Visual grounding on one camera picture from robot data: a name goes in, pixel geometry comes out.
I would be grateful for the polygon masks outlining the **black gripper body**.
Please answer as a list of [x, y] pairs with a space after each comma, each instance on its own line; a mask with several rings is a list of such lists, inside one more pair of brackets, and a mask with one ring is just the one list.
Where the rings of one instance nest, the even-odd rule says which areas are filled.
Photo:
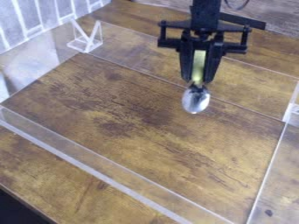
[[[172, 48], [177, 52], [182, 50], [182, 45], [186, 45], [186, 50], [214, 50], [221, 54], [245, 53], [250, 28], [237, 22], [221, 23], [220, 15], [220, 0], [192, 0], [189, 20], [162, 20], [158, 23], [157, 46]], [[225, 42], [225, 32], [238, 32], [240, 42]]]

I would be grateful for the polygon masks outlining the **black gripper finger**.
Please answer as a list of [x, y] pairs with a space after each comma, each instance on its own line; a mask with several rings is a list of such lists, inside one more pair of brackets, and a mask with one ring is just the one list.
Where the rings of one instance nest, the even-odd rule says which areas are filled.
[[213, 81], [214, 74], [220, 65], [220, 59], [224, 54], [222, 43], [210, 41], [205, 51], [205, 60], [202, 68], [202, 82], [205, 84]]
[[192, 62], [193, 62], [193, 48], [192, 41], [182, 40], [180, 43], [180, 68], [181, 68], [181, 78], [185, 82], [192, 79]]

